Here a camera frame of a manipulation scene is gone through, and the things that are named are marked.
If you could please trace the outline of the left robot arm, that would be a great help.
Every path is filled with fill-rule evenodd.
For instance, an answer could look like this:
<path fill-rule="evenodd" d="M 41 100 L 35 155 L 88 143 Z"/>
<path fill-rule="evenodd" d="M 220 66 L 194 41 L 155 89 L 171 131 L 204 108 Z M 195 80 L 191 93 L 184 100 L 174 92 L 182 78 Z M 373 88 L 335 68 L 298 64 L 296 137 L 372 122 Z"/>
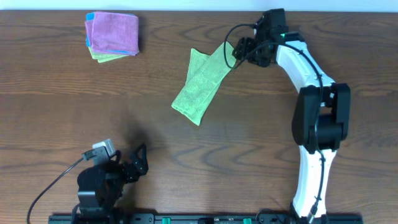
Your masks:
<path fill-rule="evenodd" d="M 120 162 L 121 152 L 115 150 L 110 139 L 93 145 L 82 154 L 93 160 L 94 166 L 82 171 L 78 178 L 80 212 L 85 218 L 109 216 L 114 204 L 122 196 L 126 184 L 134 183 L 149 170 L 146 145 L 141 144 L 129 160 Z"/>

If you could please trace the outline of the green microfiber cloth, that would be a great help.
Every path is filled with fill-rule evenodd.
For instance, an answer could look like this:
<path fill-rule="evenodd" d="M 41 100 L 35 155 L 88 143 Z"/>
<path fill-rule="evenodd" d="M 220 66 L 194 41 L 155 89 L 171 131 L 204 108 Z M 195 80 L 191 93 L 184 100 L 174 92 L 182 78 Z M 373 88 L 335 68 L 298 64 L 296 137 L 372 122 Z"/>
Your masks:
<path fill-rule="evenodd" d="M 236 59 L 230 43 L 221 44 L 211 55 L 192 48 L 184 87 L 172 102 L 172 108 L 185 115 L 195 125 L 211 103 L 224 77 Z"/>

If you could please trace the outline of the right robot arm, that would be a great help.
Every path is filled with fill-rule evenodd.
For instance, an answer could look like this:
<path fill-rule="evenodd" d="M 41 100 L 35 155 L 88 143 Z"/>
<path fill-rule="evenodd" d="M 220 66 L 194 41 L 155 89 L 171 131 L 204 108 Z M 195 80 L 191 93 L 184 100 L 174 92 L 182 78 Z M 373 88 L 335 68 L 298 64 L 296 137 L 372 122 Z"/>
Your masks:
<path fill-rule="evenodd" d="M 299 146 L 298 186 L 286 223 L 329 223 L 326 190 L 333 160 L 348 135 L 350 88 L 326 75 L 297 32 L 257 32 L 243 37 L 233 56 L 260 67 L 275 62 L 298 92 L 292 135 Z"/>

